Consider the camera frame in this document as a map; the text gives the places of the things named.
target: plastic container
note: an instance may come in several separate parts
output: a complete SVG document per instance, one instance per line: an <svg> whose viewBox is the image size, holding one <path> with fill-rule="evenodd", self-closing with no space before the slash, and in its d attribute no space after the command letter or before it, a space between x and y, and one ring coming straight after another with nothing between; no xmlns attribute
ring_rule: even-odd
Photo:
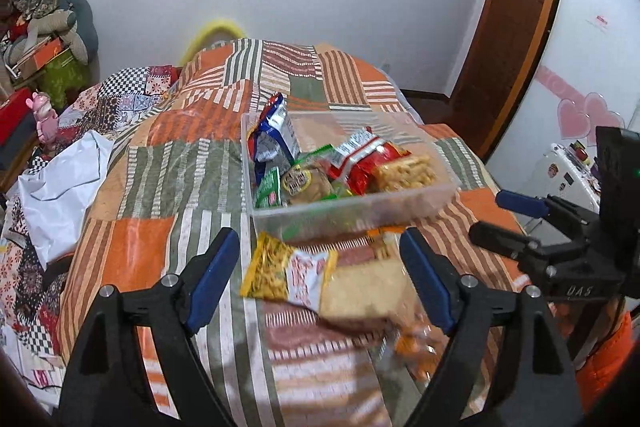
<svg viewBox="0 0 640 427"><path fill-rule="evenodd" d="M249 160L246 140L249 130L258 120L258 113L244 113L241 118L242 174L244 186L251 189L247 207L256 234L264 231L283 241L292 242L363 232L385 225L402 225L437 214L453 199L460 185L457 176L434 147L433 139L407 113L290 111L289 115L302 152L313 151L328 143L339 145L354 131L370 126L373 133L412 153L429 154L433 159L437 181L429 187L398 192L282 208L254 208L254 166Z"/></svg>

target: dark wooden floor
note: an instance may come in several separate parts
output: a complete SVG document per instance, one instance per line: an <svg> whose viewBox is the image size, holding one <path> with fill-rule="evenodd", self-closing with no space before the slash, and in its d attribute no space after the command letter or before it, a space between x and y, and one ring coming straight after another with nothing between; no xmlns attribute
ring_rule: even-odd
<svg viewBox="0 0 640 427"><path fill-rule="evenodd" d="M444 100L417 98L408 96L406 99L418 112L424 123L445 123L452 110Z"/></svg>

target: silver bolt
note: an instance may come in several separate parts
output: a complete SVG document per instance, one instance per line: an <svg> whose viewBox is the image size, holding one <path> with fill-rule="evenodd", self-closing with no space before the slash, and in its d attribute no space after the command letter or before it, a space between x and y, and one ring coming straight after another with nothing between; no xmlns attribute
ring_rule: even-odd
<svg viewBox="0 0 640 427"><path fill-rule="evenodd" d="M530 284L529 286L524 288L524 291L527 292L529 297L533 297L534 299L536 297L540 297L542 295L542 292L540 291L540 288L538 288L537 286L533 286L532 284Z"/></svg>
<svg viewBox="0 0 640 427"><path fill-rule="evenodd" d="M178 276L175 273L168 273L160 280L162 286L166 286L167 288L172 288L178 282Z"/></svg>
<svg viewBox="0 0 640 427"><path fill-rule="evenodd" d="M462 285L466 288L475 288L478 286L478 279L469 274L463 275L460 278L460 282L462 282Z"/></svg>
<svg viewBox="0 0 640 427"><path fill-rule="evenodd" d="M100 297L110 297L114 290L115 288L113 287L113 285L106 284L102 288L100 288L98 293L100 294Z"/></svg>

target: door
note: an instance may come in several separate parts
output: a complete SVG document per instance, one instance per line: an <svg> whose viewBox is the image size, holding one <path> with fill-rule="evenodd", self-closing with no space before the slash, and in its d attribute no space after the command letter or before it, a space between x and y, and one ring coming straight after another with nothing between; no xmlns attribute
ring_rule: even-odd
<svg viewBox="0 0 640 427"><path fill-rule="evenodd" d="M447 123L484 158L535 69L552 0L486 0Z"/></svg>

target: white paper bag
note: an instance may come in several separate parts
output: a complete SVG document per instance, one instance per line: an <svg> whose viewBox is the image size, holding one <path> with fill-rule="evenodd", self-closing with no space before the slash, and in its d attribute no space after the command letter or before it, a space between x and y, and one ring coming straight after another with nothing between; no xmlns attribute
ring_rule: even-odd
<svg viewBox="0 0 640 427"><path fill-rule="evenodd" d="M113 142L85 133L34 176L18 177L18 190L31 242L44 269L72 251L84 214L107 177Z"/></svg>

